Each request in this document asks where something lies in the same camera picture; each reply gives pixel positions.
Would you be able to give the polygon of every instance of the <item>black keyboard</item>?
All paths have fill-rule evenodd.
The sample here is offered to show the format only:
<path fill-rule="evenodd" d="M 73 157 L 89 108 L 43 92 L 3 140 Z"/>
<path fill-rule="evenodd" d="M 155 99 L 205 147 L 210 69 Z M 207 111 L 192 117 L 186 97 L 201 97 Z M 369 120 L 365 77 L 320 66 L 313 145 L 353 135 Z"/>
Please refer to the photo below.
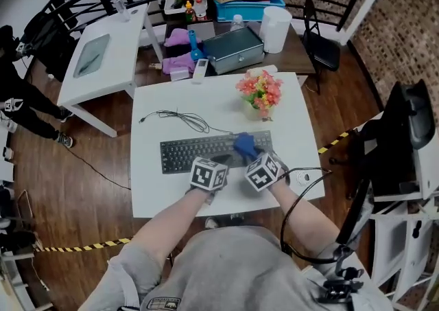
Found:
<path fill-rule="evenodd" d="M 255 146 L 263 148 L 266 152 L 273 151 L 269 130 L 249 134 L 254 136 Z M 232 156 L 232 163 L 227 163 L 231 168 L 246 167 L 251 161 L 244 159 L 233 149 L 236 138 L 238 134 L 162 141 L 160 143 L 162 173 L 187 173 L 191 171 L 192 162 L 197 156 L 211 159 L 224 154 Z"/>

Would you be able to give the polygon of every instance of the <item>vase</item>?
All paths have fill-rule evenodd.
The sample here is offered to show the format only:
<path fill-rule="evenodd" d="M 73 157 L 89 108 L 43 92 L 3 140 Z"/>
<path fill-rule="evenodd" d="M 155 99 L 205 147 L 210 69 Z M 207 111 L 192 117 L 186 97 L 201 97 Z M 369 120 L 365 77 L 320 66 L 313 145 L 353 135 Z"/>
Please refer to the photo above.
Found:
<path fill-rule="evenodd" d="M 261 112 L 259 109 L 254 108 L 251 103 L 248 101 L 243 100 L 243 112 L 244 115 L 246 115 L 247 119 L 249 121 L 264 121 L 264 120 L 271 120 L 271 116 L 273 114 L 274 107 L 270 107 L 268 109 L 268 115 L 266 117 L 261 116 Z"/>

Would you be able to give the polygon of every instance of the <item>chair seat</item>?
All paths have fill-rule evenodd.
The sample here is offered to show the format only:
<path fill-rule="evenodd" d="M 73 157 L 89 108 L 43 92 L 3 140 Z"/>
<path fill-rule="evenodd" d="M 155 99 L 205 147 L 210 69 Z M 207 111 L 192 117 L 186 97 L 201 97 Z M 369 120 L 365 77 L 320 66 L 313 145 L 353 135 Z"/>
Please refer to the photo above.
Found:
<path fill-rule="evenodd" d="M 308 34 L 305 34 L 303 43 L 307 48 Z M 314 59 L 330 71 L 337 71 L 340 65 L 340 48 L 339 46 L 316 33 L 311 32 L 312 47 L 314 50 Z"/>

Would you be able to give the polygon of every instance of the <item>purple cloth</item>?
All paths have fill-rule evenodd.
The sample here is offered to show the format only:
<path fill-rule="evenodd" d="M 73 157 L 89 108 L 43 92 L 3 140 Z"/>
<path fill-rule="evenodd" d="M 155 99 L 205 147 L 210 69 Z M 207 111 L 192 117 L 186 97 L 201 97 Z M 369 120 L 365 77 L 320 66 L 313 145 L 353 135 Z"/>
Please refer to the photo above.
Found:
<path fill-rule="evenodd" d="M 176 28 L 172 31 L 171 36 L 165 39 L 164 46 L 170 47 L 175 45 L 190 44 L 189 34 L 186 29 Z M 197 38 L 197 43 L 201 43 L 201 39 Z"/>
<path fill-rule="evenodd" d="M 178 57 L 163 59 L 162 71 L 164 74 L 171 74 L 171 68 L 174 67 L 187 67 L 190 72 L 193 72 L 195 70 L 195 63 L 191 58 L 191 53 L 188 52 Z"/>

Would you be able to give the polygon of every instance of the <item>yellow and black striped tape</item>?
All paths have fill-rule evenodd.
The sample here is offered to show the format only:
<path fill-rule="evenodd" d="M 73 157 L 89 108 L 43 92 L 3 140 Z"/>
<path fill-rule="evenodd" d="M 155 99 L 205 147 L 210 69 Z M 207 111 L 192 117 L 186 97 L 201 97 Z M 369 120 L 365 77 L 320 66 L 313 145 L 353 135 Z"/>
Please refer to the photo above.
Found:
<path fill-rule="evenodd" d="M 353 132 L 352 129 L 347 130 L 346 132 L 343 132 L 340 134 L 334 141 L 329 143 L 328 145 L 322 146 L 320 149 L 318 149 L 318 154 L 323 154 L 326 151 L 328 151 L 330 148 L 332 148 L 335 144 L 339 143 L 340 140 L 343 140 L 345 137 L 350 135 Z"/>
<path fill-rule="evenodd" d="M 328 151 L 330 148 L 332 148 L 335 144 L 339 143 L 340 140 L 343 140 L 345 137 L 347 137 L 349 134 L 352 133 L 352 129 L 347 130 L 346 132 L 343 132 L 342 134 L 340 134 L 337 139 L 335 139 L 334 141 L 332 141 L 331 143 L 329 143 L 328 145 L 322 146 L 319 150 L 318 153 L 319 154 L 323 154 L 324 152 Z M 86 245 L 83 247 L 79 247 L 79 246 L 74 246 L 73 248 L 56 248 L 56 247 L 49 247 L 49 248 L 44 248 L 43 250 L 35 248 L 35 251 L 38 253 L 45 253 L 45 252 L 60 252 L 60 253 L 74 253 L 74 252 L 79 252 L 79 251 L 90 251 L 90 250 L 94 250 L 94 249 L 103 249 L 107 246 L 116 246 L 116 245 L 121 245 L 121 244 L 127 244 L 131 241 L 132 237 L 129 238 L 122 238 L 122 239 L 117 239 L 117 240 L 109 240 L 107 242 L 100 242 L 97 244 L 92 244 L 92 245 Z"/>
<path fill-rule="evenodd" d="M 122 245 L 127 244 L 131 241 L 132 237 L 129 238 L 122 238 L 117 240 L 109 240 L 107 242 L 98 242 L 97 244 L 92 245 L 86 245 L 86 246 L 74 246 L 72 248 L 56 248 L 56 247 L 49 247 L 49 248 L 43 248 L 42 250 L 39 248 L 35 248 L 34 250 L 37 253 L 50 253 L 50 252 L 59 252 L 59 253 L 75 253 L 79 251 L 90 251 L 94 249 L 103 249 L 107 246 L 116 246 L 116 245 Z"/>

